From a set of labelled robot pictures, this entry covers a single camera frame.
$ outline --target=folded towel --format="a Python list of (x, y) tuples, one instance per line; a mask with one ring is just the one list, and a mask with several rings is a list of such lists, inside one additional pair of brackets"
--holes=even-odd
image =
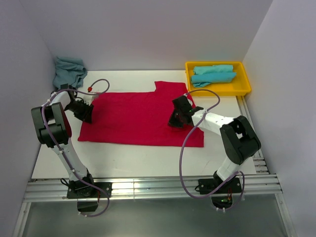
[(207, 73), (232, 73), (232, 65), (215, 65), (215, 66), (204, 66), (194, 67), (193, 72), (195, 75), (203, 75)]
[(83, 86), (83, 79), (88, 74), (83, 66), (83, 61), (77, 58), (57, 57), (56, 77), (53, 85), (60, 89), (63, 84), (72, 85), (75, 88)]
[(200, 88), (211, 83), (229, 83), (236, 76), (236, 73), (208, 73), (204, 75), (193, 75), (191, 82), (194, 87)]

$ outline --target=plastic tray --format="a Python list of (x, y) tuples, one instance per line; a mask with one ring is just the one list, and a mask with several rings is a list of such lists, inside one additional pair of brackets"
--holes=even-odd
[[(230, 83), (213, 83), (207, 85), (203, 88), (212, 90), (216, 92), (218, 95), (222, 96), (237, 96), (237, 95), (245, 95), (251, 92), (251, 87), (241, 62), (186, 62), (186, 73), (188, 80), (188, 91), (195, 90), (195, 88), (191, 83), (191, 76), (194, 75), (193, 68), (195, 66), (213, 66), (220, 64), (229, 64), (233, 66), (233, 72), (236, 73), (235, 78)], [(192, 96), (214, 96), (212, 93), (207, 91), (197, 91), (191, 93)]]

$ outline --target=white backdrop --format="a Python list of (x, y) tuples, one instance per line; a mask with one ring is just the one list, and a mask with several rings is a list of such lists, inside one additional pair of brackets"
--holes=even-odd
[(243, 61), (251, 118), (301, 237), (316, 233), (315, 12), (315, 0), (274, 0)]
[(0, 232), (13, 233), (39, 141), (31, 108), (52, 91), (53, 59), (18, 0), (0, 0)]
[(272, 0), (20, 0), (53, 55), (89, 70), (242, 61)]

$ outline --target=red cloth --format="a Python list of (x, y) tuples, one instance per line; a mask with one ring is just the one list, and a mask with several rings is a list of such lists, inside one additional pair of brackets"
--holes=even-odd
[[(188, 92), (186, 85), (165, 81), (155, 85), (154, 92), (107, 92), (93, 100), (92, 124), (82, 123), (78, 141), (181, 147), (192, 127), (170, 127), (168, 121), (172, 100)], [(204, 133), (196, 129), (186, 146), (203, 147)]]

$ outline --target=white table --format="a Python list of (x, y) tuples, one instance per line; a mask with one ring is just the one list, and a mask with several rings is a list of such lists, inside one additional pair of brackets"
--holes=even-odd
[[(154, 81), (186, 82), (185, 71), (90, 71), (84, 79), (87, 88), (97, 79), (110, 81), (110, 92), (154, 91)], [(102, 91), (105, 82), (98, 82), (93, 90)], [(216, 103), (214, 97), (194, 97), (198, 106), (209, 107)], [(240, 115), (236, 97), (221, 97), (221, 103), (212, 110), (223, 116)], [(111, 143), (78, 142), (81, 121), (66, 111), (72, 128), (74, 148), (94, 178), (169, 177), (179, 175), (180, 147), (120, 145)], [(219, 135), (204, 133), (204, 148), (185, 148), (183, 174), (185, 176), (213, 175), (225, 158)], [(256, 174), (253, 159), (248, 159), (242, 169), (245, 174)], [(42, 145), (33, 171), (33, 179), (67, 178), (68, 174), (58, 156)]]

